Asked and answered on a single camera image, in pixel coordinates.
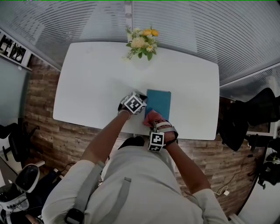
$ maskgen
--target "wrist strap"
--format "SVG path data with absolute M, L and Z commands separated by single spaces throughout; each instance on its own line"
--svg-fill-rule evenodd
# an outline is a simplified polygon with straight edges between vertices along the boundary
M 130 114 L 127 110 L 120 110 L 120 111 L 118 112 L 118 114 L 119 114 L 119 113 L 121 113 L 121 112 L 123 112 L 123 111 L 125 111 L 125 112 L 127 112 L 127 113 L 128 113 L 129 117 L 128 117 L 128 119 L 127 119 L 127 120 L 129 120 L 129 119 L 131 118 L 131 114 Z
M 168 141 L 163 148 L 165 149 L 165 147 L 167 147 L 168 145 L 170 145 L 171 143 L 176 142 L 178 144 L 178 138 L 175 138 L 174 140 Z

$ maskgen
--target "yellow flower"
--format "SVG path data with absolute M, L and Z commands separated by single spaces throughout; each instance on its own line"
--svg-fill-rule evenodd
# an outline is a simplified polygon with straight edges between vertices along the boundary
M 157 30 L 152 30 L 152 35 L 154 35 L 154 36 L 158 36 L 158 31 Z
M 150 35 L 152 33 L 152 30 L 150 30 L 150 29 L 145 29 L 145 30 L 143 30 L 143 35 L 144 36 L 148 36 L 148 35 Z

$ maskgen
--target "wood panel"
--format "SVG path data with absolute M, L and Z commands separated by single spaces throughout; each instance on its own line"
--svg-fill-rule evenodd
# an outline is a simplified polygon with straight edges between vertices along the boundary
M 68 163 L 75 163 L 80 159 L 86 146 L 99 130 L 54 120 L 53 105 L 60 73 L 35 57 L 31 68 L 33 71 L 28 86 L 24 121 L 28 122 L 29 131 L 35 126 L 40 127 L 31 141 L 44 151 L 43 154 L 34 150 L 31 153 L 35 158 L 45 160 L 45 165 L 40 168 L 42 173 L 54 167 L 62 170 Z M 114 149 L 131 136 L 131 134 L 121 133 Z M 179 145 L 206 174 L 213 191 L 223 187 L 234 174 L 238 173 L 228 184 L 227 190 L 230 194 L 217 196 L 227 216 L 236 213 L 253 185 L 252 177 L 248 177 L 247 174 L 256 168 L 254 157 L 247 158 L 251 152 L 246 142 L 238 152 L 223 145 L 219 135 L 214 141 L 179 139 Z M 261 157 L 263 152 L 264 149 L 259 148 L 254 156 Z M 183 195 L 187 196 L 188 189 L 178 170 L 176 178 Z

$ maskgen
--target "blue book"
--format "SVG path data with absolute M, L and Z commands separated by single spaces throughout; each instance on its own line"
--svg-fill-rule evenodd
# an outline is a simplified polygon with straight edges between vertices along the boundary
M 145 117 L 151 110 L 155 110 L 160 113 L 166 120 L 169 119 L 171 103 L 171 92 L 147 90 L 147 106 L 145 111 Z

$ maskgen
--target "black and white marker cube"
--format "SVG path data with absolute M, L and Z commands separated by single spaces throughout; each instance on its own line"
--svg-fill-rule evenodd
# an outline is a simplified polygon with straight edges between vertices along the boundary
M 165 134 L 163 132 L 151 132 L 148 150 L 152 152 L 159 152 L 164 146 Z
M 140 113 L 147 104 L 140 98 L 140 96 L 133 92 L 128 98 L 125 99 L 124 105 L 133 113 Z

